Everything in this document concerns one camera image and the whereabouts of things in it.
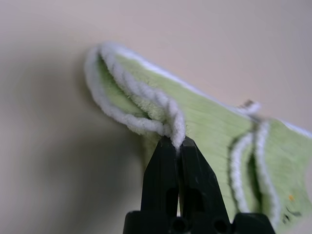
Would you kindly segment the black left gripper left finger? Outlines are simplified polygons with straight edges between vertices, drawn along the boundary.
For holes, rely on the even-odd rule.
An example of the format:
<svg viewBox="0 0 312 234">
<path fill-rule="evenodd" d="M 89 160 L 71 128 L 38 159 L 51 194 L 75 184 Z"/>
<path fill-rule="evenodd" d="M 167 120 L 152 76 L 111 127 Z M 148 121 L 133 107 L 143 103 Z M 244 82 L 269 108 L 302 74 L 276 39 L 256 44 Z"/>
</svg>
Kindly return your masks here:
<svg viewBox="0 0 312 234">
<path fill-rule="evenodd" d="M 176 149 L 168 137 L 162 137 L 144 172 L 141 210 L 175 217 L 178 193 Z"/>
</svg>

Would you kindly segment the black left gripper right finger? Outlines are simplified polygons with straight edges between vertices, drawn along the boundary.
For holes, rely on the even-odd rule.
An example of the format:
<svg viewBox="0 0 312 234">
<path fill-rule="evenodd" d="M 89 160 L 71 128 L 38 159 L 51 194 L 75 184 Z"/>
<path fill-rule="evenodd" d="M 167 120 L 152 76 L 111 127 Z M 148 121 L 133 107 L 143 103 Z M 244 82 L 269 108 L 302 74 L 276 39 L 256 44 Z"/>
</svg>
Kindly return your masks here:
<svg viewBox="0 0 312 234">
<path fill-rule="evenodd" d="M 203 214 L 210 221 L 229 222 L 214 171 L 199 150 L 195 141 L 186 137 L 180 147 L 182 172 L 182 216 L 195 220 Z"/>
</svg>

